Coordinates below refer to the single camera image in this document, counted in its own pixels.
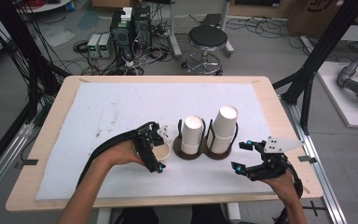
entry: hand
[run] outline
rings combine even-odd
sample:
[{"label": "hand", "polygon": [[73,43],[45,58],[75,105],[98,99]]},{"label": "hand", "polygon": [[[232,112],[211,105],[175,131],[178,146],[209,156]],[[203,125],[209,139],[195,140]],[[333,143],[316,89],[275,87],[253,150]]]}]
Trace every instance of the hand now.
[{"label": "hand", "polygon": [[135,145],[131,140],[121,142],[108,148],[105,152],[99,155],[95,161],[106,165],[109,169],[114,165],[122,165],[130,162],[137,162],[144,165],[144,162],[136,152]]},{"label": "hand", "polygon": [[260,180],[271,186],[279,199],[284,203],[290,203],[292,200],[298,200],[295,185],[293,184],[293,176],[289,170],[284,175],[276,178]]}]

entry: table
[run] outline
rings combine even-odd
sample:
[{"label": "table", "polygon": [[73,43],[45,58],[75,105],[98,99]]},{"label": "table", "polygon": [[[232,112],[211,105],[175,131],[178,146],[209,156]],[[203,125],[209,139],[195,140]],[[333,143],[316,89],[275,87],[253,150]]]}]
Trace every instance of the table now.
[{"label": "table", "polygon": [[[244,83],[252,84],[257,99],[263,110],[266,122],[272,136],[296,138],[289,119],[266,77],[182,77],[182,76],[145,76],[145,77],[68,77],[62,85],[57,98],[48,114],[34,147],[28,157],[38,160],[38,164],[24,166],[21,174],[7,200],[8,211],[40,211],[62,209],[66,200],[37,201],[35,195],[43,178],[49,152],[53,148],[79,85],[83,82],[115,82],[115,83]],[[304,156],[301,147],[286,153],[291,163],[296,167],[304,184],[303,198],[319,198],[323,192],[319,181],[308,162],[300,162],[297,157]],[[120,198],[97,200],[94,207],[127,207],[147,205],[170,205],[192,203],[231,203],[244,201],[276,200],[277,196],[271,191],[266,194],[229,194],[229,195],[200,195],[200,196],[165,196],[154,198]]]}]

